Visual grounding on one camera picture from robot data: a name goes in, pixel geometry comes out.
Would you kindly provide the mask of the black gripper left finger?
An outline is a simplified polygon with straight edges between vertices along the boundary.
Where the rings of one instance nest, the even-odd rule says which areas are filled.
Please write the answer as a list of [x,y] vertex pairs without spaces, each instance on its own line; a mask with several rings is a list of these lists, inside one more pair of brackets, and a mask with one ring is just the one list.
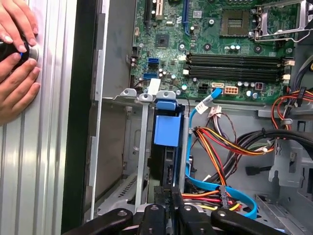
[[143,212],[132,213],[117,208],[105,213],[66,235],[165,235],[166,211],[161,205],[147,204]]

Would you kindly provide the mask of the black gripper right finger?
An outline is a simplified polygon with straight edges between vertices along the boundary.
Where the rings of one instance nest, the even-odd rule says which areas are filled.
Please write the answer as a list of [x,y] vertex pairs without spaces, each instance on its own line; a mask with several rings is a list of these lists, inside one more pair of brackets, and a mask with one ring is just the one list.
[[171,187],[174,234],[176,235],[282,235],[283,232],[239,213],[217,209],[209,216],[185,205],[178,187]]

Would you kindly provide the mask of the person's right hand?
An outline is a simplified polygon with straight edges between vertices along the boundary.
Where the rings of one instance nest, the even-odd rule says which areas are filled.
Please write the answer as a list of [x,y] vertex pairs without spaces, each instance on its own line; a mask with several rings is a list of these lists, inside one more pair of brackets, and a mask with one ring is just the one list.
[[40,84],[36,79],[41,71],[37,61],[28,59],[12,70],[20,61],[19,53],[13,53],[0,63],[0,124],[14,120],[34,100]]

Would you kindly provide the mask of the person's left hand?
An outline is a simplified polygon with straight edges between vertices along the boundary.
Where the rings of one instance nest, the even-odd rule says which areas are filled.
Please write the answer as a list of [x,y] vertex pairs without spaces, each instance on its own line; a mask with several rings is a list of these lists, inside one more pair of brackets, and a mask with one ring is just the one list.
[[18,52],[26,52],[22,37],[28,44],[36,45],[39,33],[36,17],[23,0],[2,0],[0,2],[0,39],[13,44]]

